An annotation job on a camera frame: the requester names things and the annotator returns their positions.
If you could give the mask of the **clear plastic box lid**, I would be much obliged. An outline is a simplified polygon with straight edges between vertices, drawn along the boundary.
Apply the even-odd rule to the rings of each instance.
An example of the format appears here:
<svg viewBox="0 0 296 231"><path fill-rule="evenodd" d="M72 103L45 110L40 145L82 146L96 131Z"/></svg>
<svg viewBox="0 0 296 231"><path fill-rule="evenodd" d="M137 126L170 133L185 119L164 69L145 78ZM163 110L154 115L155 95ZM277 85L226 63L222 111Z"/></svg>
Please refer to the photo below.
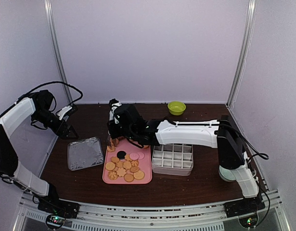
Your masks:
<svg viewBox="0 0 296 231"><path fill-rule="evenodd" d="M82 170L104 163L101 141L97 137L71 142L67 146L68 169Z"/></svg>

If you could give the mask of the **lilac divided storage box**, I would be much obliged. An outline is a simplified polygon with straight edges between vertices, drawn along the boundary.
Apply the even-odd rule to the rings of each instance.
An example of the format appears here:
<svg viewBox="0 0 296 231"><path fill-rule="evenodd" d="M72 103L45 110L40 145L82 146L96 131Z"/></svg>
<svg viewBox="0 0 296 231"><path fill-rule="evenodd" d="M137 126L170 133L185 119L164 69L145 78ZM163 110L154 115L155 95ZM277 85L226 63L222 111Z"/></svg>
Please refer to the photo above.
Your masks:
<svg viewBox="0 0 296 231"><path fill-rule="evenodd" d="M156 174L189 176L193 169L193 146L166 144L154 146L152 172Z"/></svg>

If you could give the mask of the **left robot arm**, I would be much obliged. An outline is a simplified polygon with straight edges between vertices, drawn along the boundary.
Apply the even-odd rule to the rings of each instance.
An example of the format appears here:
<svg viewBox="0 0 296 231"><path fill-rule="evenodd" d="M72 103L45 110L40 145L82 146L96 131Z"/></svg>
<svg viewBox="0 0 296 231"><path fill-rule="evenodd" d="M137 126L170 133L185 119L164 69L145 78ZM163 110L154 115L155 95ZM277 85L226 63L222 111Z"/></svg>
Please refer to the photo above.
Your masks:
<svg viewBox="0 0 296 231"><path fill-rule="evenodd" d="M67 208L56 190L56 187L36 176L19 160L16 149L19 142L15 141L15 132L27 119L31 125L40 122L44 129L51 129L61 139L78 138L72 125L65 121L66 116L72 115L77 107L71 103L56 113L50 110L54 96L48 90L30 91L0 115L0 178L14 184L23 191L28 191L38 197L41 203L53 214L58 214Z"/></svg>

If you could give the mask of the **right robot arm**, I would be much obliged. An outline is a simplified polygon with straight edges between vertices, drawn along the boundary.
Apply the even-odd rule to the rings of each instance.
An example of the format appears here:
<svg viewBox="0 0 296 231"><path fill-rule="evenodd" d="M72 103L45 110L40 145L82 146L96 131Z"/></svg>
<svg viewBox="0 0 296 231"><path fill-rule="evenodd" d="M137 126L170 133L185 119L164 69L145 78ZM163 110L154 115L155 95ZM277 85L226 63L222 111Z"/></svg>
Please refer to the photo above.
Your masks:
<svg viewBox="0 0 296 231"><path fill-rule="evenodd" d="M250 166L241 133L233 128L228 119L181 122L170 119L146 121L132 104L121 104L116 99L109 102L107 123L111 141L127 139L143 148L168 144L200 145L216 148L221 174L228 173L241 188L244 199L241 209L251 212L259 204L259 186Z"/></svg>

